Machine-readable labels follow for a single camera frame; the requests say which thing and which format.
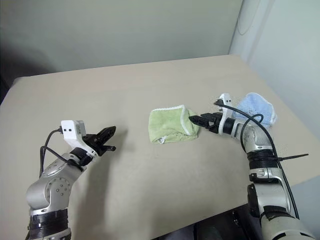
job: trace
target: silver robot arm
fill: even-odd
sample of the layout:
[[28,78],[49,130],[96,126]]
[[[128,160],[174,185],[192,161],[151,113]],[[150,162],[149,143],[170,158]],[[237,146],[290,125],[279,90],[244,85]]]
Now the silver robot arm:
[[[220,96],[222,106],[230,106],[228,93]],[[216,134],[228,134],[241,140],[249,160],[247,187],[248,205],[253,217],[260,218],[264,240],[316,239],[302,222],[293,217],[293,203],[285,183],[283,171],[275,160],[273,148],[264,131],[255,123],[232,118],[232,110],[221,107],[219,112],[191,116],[190,120]]]
[[107,127],[98,134],[86,134],[83,121],[61,121],[64,140],[72,147],[51,163],[26,192],[30,206],[30,240],[70,240],[68,205],[74,182],[86,165],[116,147],[104,144],[114,135],[116,127]]

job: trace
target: wall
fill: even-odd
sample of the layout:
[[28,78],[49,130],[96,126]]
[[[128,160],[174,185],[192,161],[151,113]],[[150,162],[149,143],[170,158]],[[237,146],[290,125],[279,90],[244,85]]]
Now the wall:
[[41,73],[228,54],[241,2],[1,0],[1,52]]
[[[234,32],[230,53],[240,55],[320,139],[319,13],[318,0],[245,0],[239,22],[241,33],[248,31]],[[293,131],[303,141],[299,129]],[[320,239],[319,186],[316,177],[293,193],[302,221]]]

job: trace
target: beige table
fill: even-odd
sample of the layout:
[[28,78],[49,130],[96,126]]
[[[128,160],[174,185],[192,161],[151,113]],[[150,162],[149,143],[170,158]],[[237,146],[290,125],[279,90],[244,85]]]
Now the beige table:
[[[148,240],[247,202],[248,160],[240,143],[201,130],[189,142],[151,144],[149,113],[185,104],[215,112],[213,101],[257,92],[274,104],[272,133],[294,185],[320,174],[320,143],[237,56],[122,65],[23,77],[0,107],[0,239],[23,239],[25,192],[38,177],[39,148],[61,120],[84,120],[87,133],[116,125],[117,150],[91,163],[72,189],[75,240]],[[50,146],[68,151],[61,135]],[[46,164],[54,158],[48,153]]]

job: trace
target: blue towel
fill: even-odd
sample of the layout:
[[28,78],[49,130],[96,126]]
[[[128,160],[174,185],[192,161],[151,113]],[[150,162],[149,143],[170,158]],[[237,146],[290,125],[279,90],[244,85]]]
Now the blue towel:
[[[274,106],[263,96],[255,92],[248,93],[236,108],[251,116],[255,114],[262,114],[262,125],[264,125],[265,127],[272,126],[277,120],[277,114],[275,112]],[[234,118],[247,119],[245,116],[235,111],[232,113],[232,116]]]

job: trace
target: green towel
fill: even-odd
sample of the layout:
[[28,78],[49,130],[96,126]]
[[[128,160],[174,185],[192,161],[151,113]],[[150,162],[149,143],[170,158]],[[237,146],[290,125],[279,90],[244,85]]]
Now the green towel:
[[185,105],[152,110],[149,116],[150,141],[164,144],[196,139],[199,126],[189,120],[193,115]]

